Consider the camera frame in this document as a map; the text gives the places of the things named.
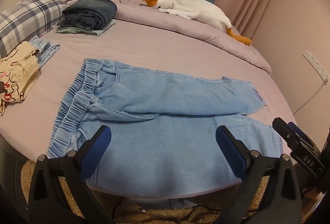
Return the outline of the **light blue denim pants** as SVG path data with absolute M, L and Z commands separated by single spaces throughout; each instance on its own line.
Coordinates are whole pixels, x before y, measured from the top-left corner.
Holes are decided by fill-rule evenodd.
M 251 118 L 265 105 L 250 82 L 85 59 L 61 101 L 47 155 L 78 150 L 106 125 L 111 144 L 92 185 L 134 198 L 197 196 L 239 181 L 217 145 L 219 126 L 264 156 L 284 152 L 277 132 Z

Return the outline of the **lilac fitted bed sheet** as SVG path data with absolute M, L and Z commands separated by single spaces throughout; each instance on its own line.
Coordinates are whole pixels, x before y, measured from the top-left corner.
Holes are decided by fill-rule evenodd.
M 1 117 L 1 135 L 31 160 L 46 154 L 61 101 L 85 59 L 106 59 L 133 67 L 191 77 L 218 80 L 231 78 L 253 84 L 265 107 L 251 118 L 271 126 L 274 118 L 294 119 L 270 75 L 214 45 L 176 32 L 132 22 L 117 21 L 100 36 L 44 35 L 60 50 L 41 69 L 27 98 L 7 107 Z

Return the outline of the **cream printed garment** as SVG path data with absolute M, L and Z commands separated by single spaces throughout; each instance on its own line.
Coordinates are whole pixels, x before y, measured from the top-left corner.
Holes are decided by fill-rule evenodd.
M 10 103 L 22 103 L 40 76 L 39 50 L 28 41 L 1 59 L 1 115 Z

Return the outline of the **white goose plush toy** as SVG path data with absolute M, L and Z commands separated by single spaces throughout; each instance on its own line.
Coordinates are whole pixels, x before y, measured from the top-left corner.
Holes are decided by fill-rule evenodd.
M 206 0 L 141 0 L 148 7 L 157 9 L 161 13 L 180 16 L 182 18 L 196 20 L 212 26 L 231 36 L 233 39 L 251 45 L 252 41 L 233 31 L 233 26 L 226 14 L 216 5 Z

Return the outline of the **small light blue garment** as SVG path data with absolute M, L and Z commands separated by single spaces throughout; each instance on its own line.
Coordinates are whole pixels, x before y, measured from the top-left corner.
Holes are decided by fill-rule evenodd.
M 42 40 L 37 35 L 29 43 L 38 51 L 36 56 L 39 68 L 42 68 L 60 50 L 60 44 L 53 44 L 49 39 Z

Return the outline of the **folded green garment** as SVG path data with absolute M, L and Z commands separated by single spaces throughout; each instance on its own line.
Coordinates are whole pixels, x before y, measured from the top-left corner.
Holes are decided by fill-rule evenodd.
M 62 19 L 55 27 L 55 32 L 61 34 L 86 34 L 92 36 L 100 36 L 115 24 L 116 21 L 111 20 L 110 23 L 101 30 L 89 30 L 83 27 L 74 26 L 69 21 Z

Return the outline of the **plaid pillow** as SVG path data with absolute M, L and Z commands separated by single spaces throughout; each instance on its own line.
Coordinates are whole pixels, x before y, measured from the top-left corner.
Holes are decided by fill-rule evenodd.
M 21 0 L 1 13 L 1 57 L 21 42 L 49 31 L 62 18 L 68 4 L 62 0 Z

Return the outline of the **folded dark blue jeans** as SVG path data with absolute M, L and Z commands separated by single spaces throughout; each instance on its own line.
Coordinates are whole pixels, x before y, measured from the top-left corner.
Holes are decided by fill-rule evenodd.
M 118 7 L 111 0 L 78 0 L 62 11 L 72 26 L 84 30 L 102 30 L 108 26 Z

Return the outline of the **lilac quilted duvet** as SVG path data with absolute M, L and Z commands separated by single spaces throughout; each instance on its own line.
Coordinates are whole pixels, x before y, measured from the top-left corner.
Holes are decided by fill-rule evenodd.
M 63 1 L 71 5 L 78 0 Z M 269 74 L 271 73 L 270 65 L 254 47 L 236 41 L 226 33 L 210 25 L 158 12 L 155 9 L 144 6 L 140 0 L 111 1 L 118 6 L 118 12 L 115 15 L 116 19 L 177 32 L 204 41 L 263 69 Z

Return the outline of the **white wall power strip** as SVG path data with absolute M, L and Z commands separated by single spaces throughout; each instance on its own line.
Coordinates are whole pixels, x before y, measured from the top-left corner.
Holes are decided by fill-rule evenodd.
M 329 74 L 326 69 L 321 65 L 321 63 L 316 59 L 316 57 L 312 55 L 312 53 L 310 53 L 310 51 L 308 50 L 303 54 L 303 56 L 308 61 L 308 63 L 315 69 L 315 71 L 321 77 L 323 82 L 327 84 L 329 82 Z

